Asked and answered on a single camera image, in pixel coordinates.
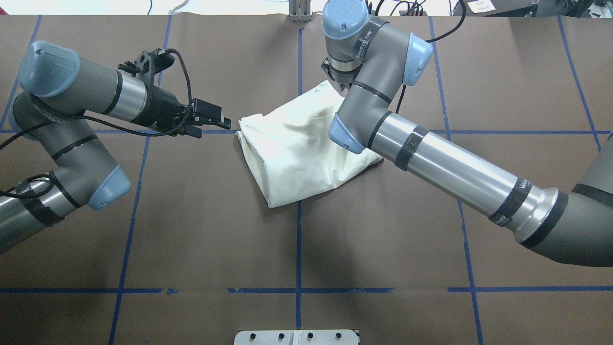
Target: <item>blue tape line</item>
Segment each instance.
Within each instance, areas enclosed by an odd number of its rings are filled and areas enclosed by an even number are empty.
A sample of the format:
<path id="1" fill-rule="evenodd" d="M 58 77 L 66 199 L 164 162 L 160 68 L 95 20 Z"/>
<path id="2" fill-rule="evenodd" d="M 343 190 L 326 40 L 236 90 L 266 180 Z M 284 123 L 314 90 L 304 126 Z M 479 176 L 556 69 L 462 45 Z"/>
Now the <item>blue tape line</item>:
<path id="1" fill-rule="evenodd" d="M 304 288 L 302 293 L 390 293 L 393 287 L 358 287 L 358 288 Z"/>
<path id="2" fill-rule="evenodd" d="M 168 37 L 170 36 L 170 25 L 171 24 L 172 24 L 172 15 L 168 15 L 168 21 L 166 22 L 166 35 L 164 35 L 164 49 L 168 48 Z M 164 73 L 164 71 L 158 74 L 158 86 L 162 85 L 162 73 Z"/>
<path id="3" fill-rule="evenodd" d="M 300 292 L 296 293 L 296 329 L 302 329 L 302 294 Z"/>
<path id="4" fill-rule="evenodd" d="M 298 30 L 298 96 L 302 95 L 302 31 Z M 302 200 L 296 203 L 296 329 L 302 328 Z"/>
<path id="5" fill-rule="evenodd" d="M 229 295 L 233 295 L 235 293 L 296 293 L 295 288 L 286 287 L 286 288 L 274 288 L 274 287 L 256 287 L 252 289 L 226 289 Z"/>
<path id="6" fill-rule="evenodd" d="M 435 38 L 434 33 L 434 21 L 432 17 L 429 17 L 430 20 L 430 35 L 432 38 Z M 447 134 L 447 140 L 451 140 L 451 132 L 449 127 L 449 117 L 447 116 L 447 102 L 445 101 L 445 92 L 443 91 L 443 77 L 441 76 L 441 65 L 438 60 L 438 49 L 436 49 L 436 42 L 432 42 L 432 48 L 434 49 L 434 62 L 436 66 L 436 78 L 438 79 L 438 91 L 441 96 L 441 106 L 443 108 L 443 120 L 445 122 L 445 130 Z"/>
<path id="7" fill-rule="evenodd" d="M 162 289 L 123 289 L 122 293 L 162 293 Z"/>
<path id="8" fill-rule="evenodd" d="M 302 200 L 296 203 L 296 329 L 302 326 Z"/>
<path id="9" fill-rule="evenodd" d="M 298 95 L 302 95 L 302 30 L 298 30 Z"/>
<path id="10" fill-rule="evenodd" d="M 594 135 L 594 140 L 596 141 L 596 146 L 598 146 L 598 151 L 600 151 L 602 147 L 600 146 L 600 140 L 598 139 L 598 135 L 596 134 L 596 126 L 594 126 L 594 121 L 592 120 L 590 109 L 587 107 L 587 101 L 585 100 L 585 95 L 583 94 L 583 88 L 581 87 L 579 76 L 577 76 L 577 71 L 575 70 L 575 67 L 574 67 L 573 58 L 571 57 L 571 52 L 568 49 L 568 43 L 566 41 L 566 33 L 564 32 L 564 26 L 562 25 L 561 16 L 558 16 L 558 26 L 560 27 L 560 34 L 562 34 L 562 42 L 564 43 L 564 50 L 566 50 L 566 57 L 568 58 L 568 63 L 571 65 L 571 71 L 573 72 L 573 77 L 575 79 L 575 84 L 577 85 L 577 90 L 579 90 L 579 96 L 581 97 L 581 102 L 583 103 L 583 108 L 585 109 L 587 120 L 590 122 L 590 127 L 592 128 L 592 133 Z"/>
<path id="11" fill-rule="evenodd" d="M 96 134 L 129 134 L 120 130 L 95 130 Z M 143 133 L 157 133 L 153 130 L 143 130 Z M 238 130 L 203 130 L 202 134 L 235 134 Z M 446 134 L 447 130 L 432 130 L 436 134 Z M 592 131 L 481 131 L 481 130 L 450 130 L 451 134 L 530 134 L 530 135 L 593 135 Z M 15 134 L 15 130 L 0 130 L 0 134 Z M 609 135 L 611 131 L 596 131 L 596 134 Z"/>
<path id="12" fill-rule="evenodd" d="M 435 38 L 434 31 L 434 21 L 432 17 L 430 19 L 430 34 L 432 38 Z M 443 107 L 443 115 L 445 121 L 445 133 L 447 135 L 447 140 L 451 141 L 451 127 L 449 125 L 449 117 L 447 116 L 447 104 L 445 102 L 445 93 L 443 91 L 443 78 L 441 76 L 441 64 L 438 59 L 438 50 L 436 49 L 436 42 L 432 42 L 432 46 L 434 48 L 434 61 L 436 63 L 436 77 L 438 78 L 438 88 L 441 94 L 441 105 Z M 468 282 L 470 287 L 474 288 L 474 275 L 473 275 L 473 264 L 470 258 L 470 248 L 468 246 L 468 234 L 466 233 L 466 220 L 464 218 L 464 208 L 462 207 L 462 203 L 458 200 L 458 208 L 460 210 L 460 218 L 462 220 L 462 235 L 464 236 L 464 255 L 466 258 L 466 270 L 468 271 Z M 477 294 L 476 292 L 471 292 L 471 299 L 473 302 L 473 313 L 474 313 L 474 324 L 477 330 L 477 340 L 479 345 L 483 345 L 483 332 L 481 330 L 481 317 L 479 316 L 479 305 L 477 302 Z"/>
<path id="13" fill-rule="evenodd" d="M 458 208 L 460 209 L 460 218 L 462 219 L 462 234 L 464 236 L 464 254 L 466 256 L 466 268 L 468 270 L 468 283 L 471 289 L 474 289 L 474 274 L 473 263 L 470 258 L 470 248 L 468 245 L 468 234 L 466 233 L 466 218 L 464 218 L 464 207 L 462 202 L 458 201 Z M 473 301 L 474 323 L 477 328 L 477 339 L 479 345 L 483 345 L 483 332 L 481 330 L 481 317 L 479 315 L 479 305 L 477 302 L 477 293 L 471 291 L 471 299 Z"/>
<path id="14" fill-rule="evenodd" d="M 40 28 L 40 22 L 42 21 L 42 16 L 39 15 L 38 20 L 36 20 L 36 25 L 34 25 L 34 31 L 32 32 L 32 36 L 30 37 L 30 42 L 28 46 L 31 45 L 36 39 L 36 35 L 38 34 L 38 29 Z M 6 107 L 4 107 L 4 113 L 2 113 L 2 119 L 0 120 L 0 129 L 4 127 L 4 122 L 6 121 L 6 117 L 9 114 L 9 109 L 15 97 L 15 92 L 17 91 L 17 85 L 19 84 L 19 75 L 15 78 L 15 82 L 13 83 L 13 88 L 10 90 L 9 100 L 6 102 Z"/>
<path id="15" fill-rule="evenodd" d="M 544 135 L 559 135 L 559 134 L 589 134 L 593 135 L 592 131 L 475 131 L 475 130 L 450 130 L 453 134 L 544 134 Z M 609 134 L 609 131 L 596 131 L 597 134 Z"/>
<path id="16" fill-rule="evenodd" d="M 134 198 L 134 207 L 132 208 L 132 217 L 130 219 L 130 229 L 128 231 L 128 240 L 126 241 L 126 251 L 123 255 L 123 265 L 121 267 L 121 276 L 119 281 L 119 289 L 117 291 L 117 300 L 115 301 L 115 312 L 113 313 L 113 323 L 111 324 L 111 332 L 109 336 L 109 345 L 112 345 L 115 341 L 115 331 L 117 329 L 117 321 L 119 319 L 119 310 L 121 308 L 121 296 L 123 294 L 123 287 L 126 281 L 126 271 L 128 270 L 128 259 L 130 257 L 130 248 L 132 246 L 132 236 L 134 235 L 134 225 L 136 224 L 136 210 L 139 206 L 140 190 L 142 188 L 143 172 L 145 170 L 145 162 L 147 161 L 147 153 L 149 151 L 149 142 L 151 138 L 147 137 L 145 140 L 145 150 L 143 151 L 143 158 L 140 163 L 139 181 L 136 187 L 136 197 Z"/>
<path id="17" fill-rule="evenodd" d="M 226 289 L 229 295 L 239 293 L 390 293 L 394 291 L 393 287 L 353 287 L 353 288 L 317 288 L 303 287 L 295 289 L 293 287 L 282 288 L 252 288 L 252 289 Z"/>
<path id="18" fill-rule="evenodd" d="M 117 289 L 3 288 L 0 293 L 117 293 Z"/>
<path id="19" fill-rule="evenodd" d="M 450 287 L 447 292 L 556 292 L 613 291 L 613 286 L 517 286 L 517 287 Z"/>
<path id="20" fill-rule="evenodd" d="M 117 293 L 119 289 L 72 289 L 72 288 L 1 288 L 0 293 Z M 123 293 L 162 293 L 162 289 L 124 289 Z"/>

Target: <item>white metal plate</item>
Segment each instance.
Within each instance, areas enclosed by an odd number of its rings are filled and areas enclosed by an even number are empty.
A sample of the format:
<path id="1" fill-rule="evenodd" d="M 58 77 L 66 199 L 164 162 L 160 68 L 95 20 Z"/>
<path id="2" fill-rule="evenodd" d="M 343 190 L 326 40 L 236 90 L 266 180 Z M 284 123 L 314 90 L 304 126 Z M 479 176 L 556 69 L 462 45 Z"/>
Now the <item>white metal plate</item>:
<path id="1" fill-rule="evenodd" d="M 269 330 L 240 331 L 234 345 L 359 345 L 352 330 Z"/>

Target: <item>black velcro strap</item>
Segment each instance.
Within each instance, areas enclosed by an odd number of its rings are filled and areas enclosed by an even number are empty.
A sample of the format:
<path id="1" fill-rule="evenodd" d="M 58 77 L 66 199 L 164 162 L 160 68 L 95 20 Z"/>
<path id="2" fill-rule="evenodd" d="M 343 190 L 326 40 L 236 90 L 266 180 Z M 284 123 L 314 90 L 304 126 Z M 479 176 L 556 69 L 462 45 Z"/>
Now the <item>black velcro strap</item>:
<path id="1" fill-rule="evenodd" d="M 613 194 L 605 192 L 602 189 L 594 188 L 588 185 L 577 184 L 573 188 L 572 192 L 587 196 L 590 199 L 594 199 L 596 201 L 599 201 L 600 203 L 613 207 Z"/>
<path id="2" fill-rule="evenodd" d="M 507 226 L 509 223 L 511 223 L 511 220 L 515 213 L 517 213 L 517 210 L 519 210 L 524 201 L 526 201 L 531 189 L 532 182 L 524 179 L 523 177 L 517 176 L 515 186 L 509 195 L 507 195 L 502 205 L 500 205 L 496 212 L 489 216 L 488 219 L 499 227 Z"/>
<path id="3" fill-rule="evenodd" d="M 409 137 L 406 138 L 405 143 L 402 145 L 398 155 L 396 155 L 396 163 L 395 166 L 400 169 L 406 171 L 407 166 L 409 165 L 409 160 L 415 152 L 417 152 L 417 148 L 419 144 L 421 144 L 425 135 L 428 134 L 430 130 L 423 126 L 417 126 L 413 129 L 413 132 L 409 134 Z"/>
<path id="4" fill-rule="evenodd" d="M 72 144 L 66 146 L 65 148 L 57 151 L 53 156 L 51 156 L 51 158 L 53 160 L 57 160 L 59 157 L 65 155 L 66 152 L 68 152 L 68 151 L 70 151 L 72 149 L 75 149 L 75 148 L 85 144 L 88 141 L 92 141 L 92 140 L 95 140 L 95 139 L 98 139 L 98 136 L 96 136 L 95 134 L 92 134 L 92 135 L 87 136 L 87 137 L 85 137 L 85 138 L 83 138 L 81 140 L 77 140 L 77 141 L 73 142 Z"/>
<path id="5" fill-rule="evenodd" d="M 353 47 L 353 57 L 357 61 L 364 62 L 364 56 L 366 55 L 370 42 L 373 40 L 377 31 L 387 23 L 389 23 L 387 20 L 380 17 L 371 17 L 370 21 L 364 25 Z"/>
<path id="6" fill-rule="evenodd" d="M 30 189 L 23 193 L 23 195 L 34 195 L 34 191 Z M 44 224 L 46 227 L 51 227 L 54 224 L 60 223 L 62 220 L 64 220 L 64 217 L 58 216 L 52 209 L 43 205 L 38 198 L 20 200 L 23 207 L 25 207 L 28 212 L 30 212 L 30 214 L 36 218 L 36 220 Z"/>
<path id="7" fill-rule="evenodd" d="M 101 114 L 108 115 L 115 106 L 117 105 L 117 101 L 119 101 L 119 96 L 121 95 L 121 88 L 123 88 L 123 76 L 120 71 L 117 71 L 117 88 L 115 89 L 115 95 L 113 97 L 113 101 L 107 108 L 107 110 L 101 112 Z"/>
<path id="8" fill-rule="evenodd" d="M 381 125 L 383 124 L 383 122 L 385 121 L 385 119 L 389 116 L 389 114 L 391 114 L 391 110 L 388 110 L 379 120 L 379 122 L 377 123 L 377 125 L 375 126 L 375 128 L 373 129 L 373 133 L 370 135 L 370 139 L 368 140 L 368 145 L 367 147 L 370 149 L 371 146 L 373 145 L 373 140 L 375 140 L 375 136 L 377 135 L 377 132 L 379 131 L 379 128 L 381 127 Z"/>
<path id="9" fill-rule="evenodd" d="M 361 88 L 363 88 L 366 91 L 369 91 L 370 93 L 372 93 L 373 95 L 383 99 L 385 102 L 387 102 L 388 104 L 390 104 L 392 102 L 392 99 L 387 97 L 386 95 L 384 95 L 382 92 L 380 92 L 379 90 L 373 88 L 370 85 L 366 85 L 362 82 L 358 82 L 357 80 L 355 82 L 353 82 L 353 85 L 359 86 Z"/>
<path id="10" fill-rule="evenodd" d="M 536 229 L 536 231 L 529 238 L 522 242 L 521 245 L 530 249 L 541 243 L 541 241 L 543 241 L 543 239 L 549 235 L 551 230 L 554 229 L 555 225 L 558 223 L 558 220 L 560 220 L 560 217 L 564 213 L 567 204 L 568 194 L 558 192 L 558 198 L 555 200 L 555 204 L 547 215 L 547 218 L 545 218 L 543 224 L 541 224 L 541 226 L 538 227 L 538 229 Z"/>
<path id="11" fill-rule="evenodd" d="M 58 177 L 55 176 L 55 174 L 53 173 L 53 171 L 49 172 L 49 175 L 51 176 L 51 178 L 53 178 L 53 183 L 55 184 L 55 187 L 57 187 L 59 189 L 59 191 L 62 193 L 62 195 L 64 195 L 64 197 L 66 198 L 66 200 L 70 201 L 70 203 L 76 207 L 76 208 L 80 208 L 82 205 L 79 204 L 77 202 L 77 200 L 74 200 L 74 198 L 72 197 L 72 195 L 70 195 L 70 193 L 68 193 L 68 191 L 64 188 L 64 186 L 62 185 L 62 183 L 60 183 L 60 181 L 58 180 Z"/>

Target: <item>gray arm segment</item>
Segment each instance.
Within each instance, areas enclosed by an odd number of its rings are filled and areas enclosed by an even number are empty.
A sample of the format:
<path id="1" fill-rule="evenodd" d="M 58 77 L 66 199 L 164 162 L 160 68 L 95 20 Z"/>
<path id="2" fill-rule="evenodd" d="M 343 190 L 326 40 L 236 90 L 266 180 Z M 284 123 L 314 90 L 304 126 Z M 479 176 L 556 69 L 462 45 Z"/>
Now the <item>gray arm segment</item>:
<path id="1" fill-rule="evenodd" d="M 25 93 L 17 96 L 12 112 L 10 116 L 21 128 L 48 122 L 32 106 Z M 55 186 L 36 199 L 0 196 L 0 254 L 45 227 L 56 224 L 82 205 L 88 204 L 94 209 L 106 206 L 114 200 L 108 199 L 106 193 L 113 181 L 120 180 L 118 186 L 113 186 L 116 193 L 113 198 L 125 194 L 131 186 L 84 120 L 53 123 L 35 130 L 32 135 L 58 165 L 50 173 L 56 179 Z M 40 192 L 47 184 L 47 180 L 26 180 L 16 186 L 15 193 Z"/>
<path id="2" fill-rule="evenodd" d="M 324 8 L 329 66 L 337 74 L 340 68 L 354 68 L 357 76 L 330 138 L 355 153 L 368 147 L 381 154 L 509 228 L 517 242 L 536 253 L 562 263 L 613 266 L 613 145 L 566 194 L 539 188 L 392 113 L 387 108 L 400 85 L 411 85 L 407 76 L 418 77 L 425 66 L 407 70 L 413 35 L 390 24 L 383 24 L 363 47 L 369 30 L 364 23 L 374 20 L 363 7 L 363 0 L 331 0 Z M 343 29 L 345 23 L 362 24 Z M 351 35 L 341 36 L 346 31 Z M 356 56 L 358 47 L 365 50 L 363 60 Z"/>

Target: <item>metal bracket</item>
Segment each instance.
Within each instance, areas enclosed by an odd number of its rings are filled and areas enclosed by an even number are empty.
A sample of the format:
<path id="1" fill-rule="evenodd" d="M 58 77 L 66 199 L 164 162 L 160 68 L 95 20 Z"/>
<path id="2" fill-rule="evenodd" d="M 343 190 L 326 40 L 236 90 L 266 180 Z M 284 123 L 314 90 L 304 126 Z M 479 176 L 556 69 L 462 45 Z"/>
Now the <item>metal bracket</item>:
<path id="1" fill-rule="evenodd" d="M 355 330 L 240 331 L 234 345 L 360 345 Z"/>
<path id="2" fill-rule="evenodd" d="M 311 0 L 289 0 L 289 21 L 311 21 Z"/>

